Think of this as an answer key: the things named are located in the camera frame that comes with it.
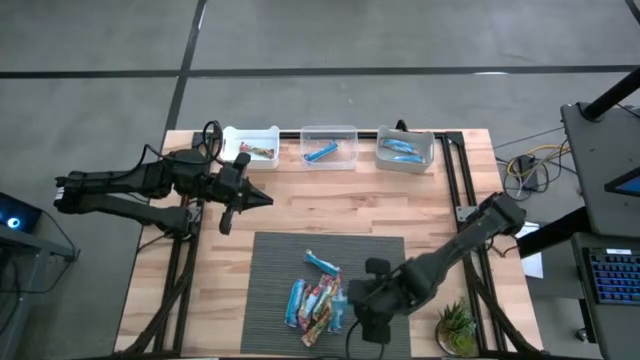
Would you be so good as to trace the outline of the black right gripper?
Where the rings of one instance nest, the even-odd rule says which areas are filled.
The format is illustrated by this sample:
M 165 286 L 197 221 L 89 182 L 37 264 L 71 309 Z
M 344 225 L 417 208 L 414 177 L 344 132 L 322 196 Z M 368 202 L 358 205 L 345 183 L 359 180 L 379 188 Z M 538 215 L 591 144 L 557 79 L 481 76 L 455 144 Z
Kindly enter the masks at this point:
M 357 322 L 362 327 L 366 342 L 389 344 L 390 322 L 398 307 L 399 293 L 395 278 L 400 267 L 392 268 L 388 260 L 371 257 L 365 261 L 369 279 L 351 279 L 348 282 L 348 303 L 353 307 Z

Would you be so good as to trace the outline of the red and blue granola bar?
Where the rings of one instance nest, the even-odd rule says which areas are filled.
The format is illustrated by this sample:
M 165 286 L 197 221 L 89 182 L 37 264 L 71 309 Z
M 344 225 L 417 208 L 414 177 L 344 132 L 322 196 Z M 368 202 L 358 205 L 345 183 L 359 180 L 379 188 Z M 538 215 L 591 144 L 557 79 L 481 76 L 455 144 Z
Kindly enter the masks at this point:
M 313 309 L 321 291 L 321 286 L 308 286 L 304 291 L 302 302 L 298 310 L 298 325 L 302 331 L 306 331 L 309 327 Z

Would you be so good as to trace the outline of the white storage bin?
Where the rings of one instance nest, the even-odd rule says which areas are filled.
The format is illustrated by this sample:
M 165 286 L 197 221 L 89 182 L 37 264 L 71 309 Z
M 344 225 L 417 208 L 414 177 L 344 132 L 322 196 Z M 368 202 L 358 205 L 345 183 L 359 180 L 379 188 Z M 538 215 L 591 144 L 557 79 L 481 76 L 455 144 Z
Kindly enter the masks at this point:
M 251 161 L 248 167 L 252 170 L 273 170 L 278 167 L 279 164 L 279 147 L 280 140 L 278 142 L 268 141 L 266 139 L 246 139 L 246 140 L 235 140 L 231 143 L 228 143 L 226 140 L 223 140 L 222 150 L 220 152 L 220 159 L 224 161 L 233 161 L 239 153 L 239 146 L 242 142 L 246 142 L 250 145 L 264 148 L 272 148 L 275 150 L 275 158 L 273 160 L 269 160 L 263 158 L 261 156 L 256 156 L 253 154 L 249 154 L 251 157 Z

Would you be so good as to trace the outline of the grey woven mat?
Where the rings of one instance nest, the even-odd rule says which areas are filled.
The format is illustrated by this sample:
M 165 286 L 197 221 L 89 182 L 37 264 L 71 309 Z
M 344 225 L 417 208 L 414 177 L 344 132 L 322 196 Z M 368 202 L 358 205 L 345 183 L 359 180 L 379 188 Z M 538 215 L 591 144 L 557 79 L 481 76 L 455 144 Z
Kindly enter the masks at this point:
M 339 267 L 344 283 L 351 279 L 368 279 L 365 261 L 369 258 L 386 259 L 393 266 L 405 260 L 401 237 L 257 233 L 241 338 L 242 354 L 299 357 L 345 354 L 346 335 L 355 322 L 351 308 L 346 309 L 343 329 L 339 333 L 324 331 L 311 347 L 301 341 L 303 332 L 300 329 L 285 324 L 287 302 L 294 283 L 302 279 L 316 286 L 322 275 L 318 267 L 304 261 L 306 251 Z

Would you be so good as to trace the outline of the potted succulent plant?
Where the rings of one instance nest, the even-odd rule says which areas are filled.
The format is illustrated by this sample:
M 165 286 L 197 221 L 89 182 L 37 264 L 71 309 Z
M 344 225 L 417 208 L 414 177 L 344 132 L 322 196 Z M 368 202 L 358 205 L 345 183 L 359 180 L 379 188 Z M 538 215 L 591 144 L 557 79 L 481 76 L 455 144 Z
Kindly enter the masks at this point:
M 477 356 L 476 322 L 466 299 L 446 305 L 439 316 L 435 338 L 440 348 L 454 357 Z

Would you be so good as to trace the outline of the clear plastic storage bin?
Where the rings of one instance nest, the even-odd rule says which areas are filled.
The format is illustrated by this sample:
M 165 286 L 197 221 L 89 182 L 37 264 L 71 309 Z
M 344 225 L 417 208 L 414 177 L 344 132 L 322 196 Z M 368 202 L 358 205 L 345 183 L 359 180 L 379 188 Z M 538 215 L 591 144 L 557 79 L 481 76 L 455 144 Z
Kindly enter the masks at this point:
M 303 127 L 300 132 L 300 157 L 302 163 L 310 170 L 351 170 L 355 168 L 359 156 L 358 138 L 354 133 L 349 133 L 347 138 L 330 138 L 327 130 L 339 131 L 343 135 L 344 130 L 356 130 L 351 125 L 311 125 Z M 338 149 L 315 161 L 308 162 L 303 155 L 322 149 L 329 143 L 338 144 Z

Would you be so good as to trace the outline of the black support bar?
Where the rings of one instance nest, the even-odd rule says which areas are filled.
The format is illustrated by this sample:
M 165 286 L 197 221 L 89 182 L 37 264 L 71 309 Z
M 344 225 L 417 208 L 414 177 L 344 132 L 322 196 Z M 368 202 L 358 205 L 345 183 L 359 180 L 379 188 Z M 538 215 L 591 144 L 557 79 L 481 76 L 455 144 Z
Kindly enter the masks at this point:
M 590 231 L 591 224 L 587 209 L 581 207 L 519 238 L 518 252 L 524 259 L 568 240 L 574 233 Z

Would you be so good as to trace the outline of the black power adapter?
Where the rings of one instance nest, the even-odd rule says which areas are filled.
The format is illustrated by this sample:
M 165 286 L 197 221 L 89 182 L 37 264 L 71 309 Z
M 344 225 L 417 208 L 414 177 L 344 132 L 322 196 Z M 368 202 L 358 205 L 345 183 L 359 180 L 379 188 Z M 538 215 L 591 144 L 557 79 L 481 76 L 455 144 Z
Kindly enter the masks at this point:
M 518 174 L 518 180 L 525 191 L 538 190 L 538 175 L 535 170 L 537 160 L 534 155 L 521 155 L 516 158 L 514 171 Z

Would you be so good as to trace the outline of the dark grey equipment cart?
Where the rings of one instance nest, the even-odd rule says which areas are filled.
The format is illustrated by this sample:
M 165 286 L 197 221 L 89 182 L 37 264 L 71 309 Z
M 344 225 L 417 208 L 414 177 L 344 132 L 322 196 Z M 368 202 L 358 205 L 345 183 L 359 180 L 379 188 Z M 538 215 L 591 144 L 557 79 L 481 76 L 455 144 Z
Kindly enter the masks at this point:
M 51 256 L 74 260 L 75 251 L 35 235 L 0 226 L 0 360 L 18 348 L 36 294 L 45 292 Z

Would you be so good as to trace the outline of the dark grey keyboard desk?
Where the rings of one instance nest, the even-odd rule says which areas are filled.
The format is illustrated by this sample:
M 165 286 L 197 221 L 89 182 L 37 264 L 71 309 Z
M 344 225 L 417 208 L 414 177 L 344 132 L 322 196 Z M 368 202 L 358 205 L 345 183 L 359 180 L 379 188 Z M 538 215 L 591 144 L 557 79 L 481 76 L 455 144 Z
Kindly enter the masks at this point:
M 582 282 L 589 323 L 587 329 L 605 360 L 640 360 L 640 306 L 602 304 L 596 300 L 587 270 L 587 248 L 623 248 L 640 251 L 640 239 L 576 233 L 571 245 Z

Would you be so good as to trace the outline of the computer tower with blue light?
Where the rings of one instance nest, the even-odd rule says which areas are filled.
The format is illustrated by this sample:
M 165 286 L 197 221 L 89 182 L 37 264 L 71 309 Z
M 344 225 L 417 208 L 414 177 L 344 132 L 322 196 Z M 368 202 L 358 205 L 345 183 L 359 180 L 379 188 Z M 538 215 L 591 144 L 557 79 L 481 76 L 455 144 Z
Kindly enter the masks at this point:
M 0 192 L 0 225 L 32 234 L 41 215 L 41 209 Z

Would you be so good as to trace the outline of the backlit computer keyboard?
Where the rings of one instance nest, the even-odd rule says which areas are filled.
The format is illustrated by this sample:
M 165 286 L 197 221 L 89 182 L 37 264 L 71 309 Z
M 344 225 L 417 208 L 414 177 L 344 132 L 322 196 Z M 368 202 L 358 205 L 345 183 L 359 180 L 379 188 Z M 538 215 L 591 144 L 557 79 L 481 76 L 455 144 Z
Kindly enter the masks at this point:
M 640 251 L 587 248 L 585 254 L 599 303 L 640 306 Z

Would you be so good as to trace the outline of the dark grey operator desk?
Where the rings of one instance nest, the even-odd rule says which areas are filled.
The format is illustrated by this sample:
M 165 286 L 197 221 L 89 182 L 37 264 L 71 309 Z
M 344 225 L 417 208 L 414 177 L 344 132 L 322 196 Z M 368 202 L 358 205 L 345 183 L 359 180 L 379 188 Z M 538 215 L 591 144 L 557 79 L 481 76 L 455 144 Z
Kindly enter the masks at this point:
M 640 238 L 640 196 L 605 190 L 640 167 L 640 118 L 615 108 L 591 122 L 578 105 L 562 106 L 561 117 L 591 228 L 602 235 Z

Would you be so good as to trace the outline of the tablet with blue screen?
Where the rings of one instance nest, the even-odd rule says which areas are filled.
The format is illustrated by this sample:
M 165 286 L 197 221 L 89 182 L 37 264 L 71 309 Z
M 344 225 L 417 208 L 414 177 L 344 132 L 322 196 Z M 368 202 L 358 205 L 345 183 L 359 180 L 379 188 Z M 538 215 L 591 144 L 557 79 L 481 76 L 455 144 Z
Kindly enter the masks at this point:
M 604 185 L 609 193 L 640 197 L 640 166 Z

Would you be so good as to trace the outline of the black aluminium frame rail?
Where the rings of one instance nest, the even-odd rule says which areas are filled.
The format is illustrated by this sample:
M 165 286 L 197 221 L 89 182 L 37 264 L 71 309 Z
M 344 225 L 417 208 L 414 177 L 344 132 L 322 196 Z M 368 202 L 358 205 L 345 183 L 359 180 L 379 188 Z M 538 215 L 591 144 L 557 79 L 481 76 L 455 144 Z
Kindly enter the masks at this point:
M 354 133 L 355 136 L 359 140 L 371 140 L 377 139 L 379 137 L 379 130 L 344 130 L 343 135 L 339 134 L 337 129 L 335 130 L 327 130 L 327 133 L 330 138 L 347 138 L 349 133 Z M 391 134 L 397 138 L 400 138 L 401 134 L 405 135 L 422 135 L 426 134 L 427 131 L 422 132 L 412 132 L 408 131 L 406 123 L 403 120 L 398 120 L 396 123 L 396 127 L 391 129 Z M 223 131 L 221 138 L 226 140 L 228 143 L 231 143 L 235 140 L 246 140 L 246 139 L 266 139 L 268 141 L 278 142 L 281 139 L 299 139 L 301 136 L 300 131 L 294 130 L 285 130 L 281 131 L 277 126 L 272 126 L 266 130 L 238 130 L 232 127 L 228 127 Z M 434 132 L 433 136 L 436 140 L 442 141 L 450 141 L 455 143 L 458 146 L 462 146 L 465 144 L 464 135 L 461 131 L 440 131 Z

